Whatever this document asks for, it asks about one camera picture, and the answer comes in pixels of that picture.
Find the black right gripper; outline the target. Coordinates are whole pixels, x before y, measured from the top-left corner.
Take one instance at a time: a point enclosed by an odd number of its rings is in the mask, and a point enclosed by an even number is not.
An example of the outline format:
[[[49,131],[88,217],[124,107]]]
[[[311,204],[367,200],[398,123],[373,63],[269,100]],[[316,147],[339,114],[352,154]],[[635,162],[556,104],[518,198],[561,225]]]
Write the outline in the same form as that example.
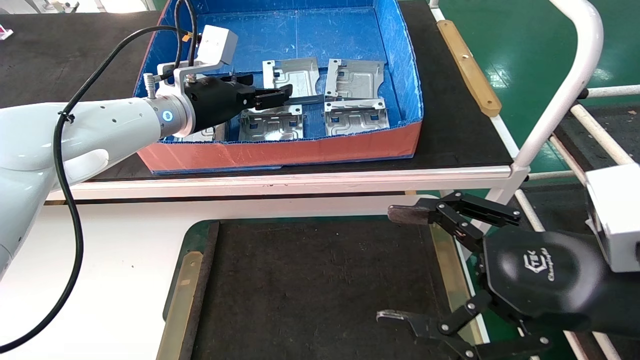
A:
[[[387,217],[397,224],[436,224],[469,251],[482,251],[485,241],[489,289],[512,310],[535,321],[589,323],[598,287],[610,271],[596,239],[562,231],[525,231],[514,227],[521,221],[519,210],[461,191],[421,198],[414,205],[391,205]],[[500,229],[485,240],[471,220]],[[524,359],[553,346],[548,337],[532,333],[502,342],[465,341],[459,335],[462,328],[495,303],[491,292],[479,291],[442,320],[393,309],[378,311],[375,319],[407,325],[414,340],[440,342],[460,360]]]

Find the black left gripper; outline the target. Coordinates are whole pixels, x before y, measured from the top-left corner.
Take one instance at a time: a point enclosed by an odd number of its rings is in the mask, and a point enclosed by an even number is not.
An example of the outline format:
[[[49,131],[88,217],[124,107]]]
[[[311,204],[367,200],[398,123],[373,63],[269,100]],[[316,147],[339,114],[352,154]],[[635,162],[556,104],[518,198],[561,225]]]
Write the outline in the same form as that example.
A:
[[[251,109],[267,110],[283,107],[290,100],[294,86],[255,88],[253,73],[221,77],[205,76],[187,83],[185,95],[194,114],[194,132],[222,125]]]

